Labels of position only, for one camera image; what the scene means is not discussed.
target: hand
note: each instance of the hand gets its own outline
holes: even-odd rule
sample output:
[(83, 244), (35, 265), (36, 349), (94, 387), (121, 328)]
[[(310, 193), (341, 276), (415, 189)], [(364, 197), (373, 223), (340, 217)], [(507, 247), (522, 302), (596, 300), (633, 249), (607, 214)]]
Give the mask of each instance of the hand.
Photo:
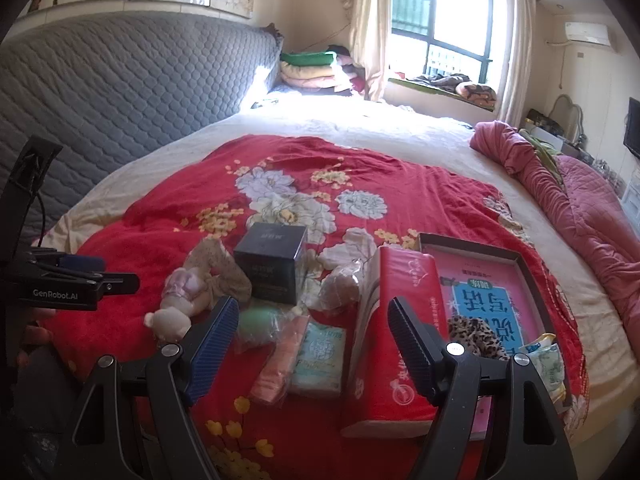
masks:
[[(52, 308), (32, 308), (30, 321), (49, 319), (56, 315)], [(53, 334), (41, 326), (27, 325), (22, 334), (21, 344), (23, 345), (46, 345), (52, 340)], [(29, 364), (29, 355), (24, 350), (18, 353), (18, 366), (20, 368)]]

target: black box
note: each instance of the black box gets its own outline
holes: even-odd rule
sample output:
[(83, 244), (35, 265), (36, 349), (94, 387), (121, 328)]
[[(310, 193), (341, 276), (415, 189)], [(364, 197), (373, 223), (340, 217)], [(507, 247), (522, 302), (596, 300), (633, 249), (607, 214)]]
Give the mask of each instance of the black box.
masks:
[(234, 257), (252, 284), (252, 296), (296, 305), (306, 274), (306, 227), (256, 222)]

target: black clamp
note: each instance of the black clamp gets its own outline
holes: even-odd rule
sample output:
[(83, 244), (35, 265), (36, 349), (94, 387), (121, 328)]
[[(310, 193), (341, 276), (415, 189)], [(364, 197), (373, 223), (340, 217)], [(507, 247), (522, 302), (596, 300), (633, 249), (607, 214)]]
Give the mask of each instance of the black clamp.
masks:
[(103, 296), (133, 294), (140, 286), (135, 274), (104, 272), (100, 258), (18, 248), (29, 208), (61, 149), (31, 137), (0, 196), (0, 415), (13, 405), (16, 357), (31, 307), (96, 310)]
[(389, 328), (417, 392), (438, 407), (409, 480), (456, 480), (479, 396), (492, 396), (478, 480), (577, 480), (558, 414), (526, 354), (477, 357), (446, 344), (404, 298), (388, 306)]
[(238, 303), (221, 298), (180, 344), (149, 359), (98, 359), (60, 443), (54, 480), (151, 480), (135, 397), (148, 397), (169, 477), (218, 480), (188, 408), (210, 389), (238, 327)]

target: green ball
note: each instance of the green ball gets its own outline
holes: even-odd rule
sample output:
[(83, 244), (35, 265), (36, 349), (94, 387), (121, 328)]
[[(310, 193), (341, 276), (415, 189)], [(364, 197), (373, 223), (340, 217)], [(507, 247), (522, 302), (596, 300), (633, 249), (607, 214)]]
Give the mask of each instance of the green ball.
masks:
[(243, 310), (238, 320), (238, 337), (245, 344), (261, 346), (274, 342), (282, 313), (276, 308), (253, 307)]

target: clothes on window sill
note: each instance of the clothes on window sill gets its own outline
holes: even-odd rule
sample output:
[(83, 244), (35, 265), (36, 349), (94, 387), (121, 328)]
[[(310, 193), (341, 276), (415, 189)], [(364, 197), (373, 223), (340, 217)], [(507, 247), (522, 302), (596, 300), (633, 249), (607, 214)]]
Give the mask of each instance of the clothes on window sill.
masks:
[(463, 82), (456, 86), (456, 94), (478, 106), (495, 107), (495, 90), (489, 85), (481, 85), (471, 81)]
[(409, 79), (413, 83), (427, 84), (429, 86), (435, 86), (436, 88), (442, 88), (446, 92), (452, 94), (456, 93), (456, 88), (460, 83), (471, 81), (468, 76), (464, 74), (451, 74), (451, 75), (419, 75)]

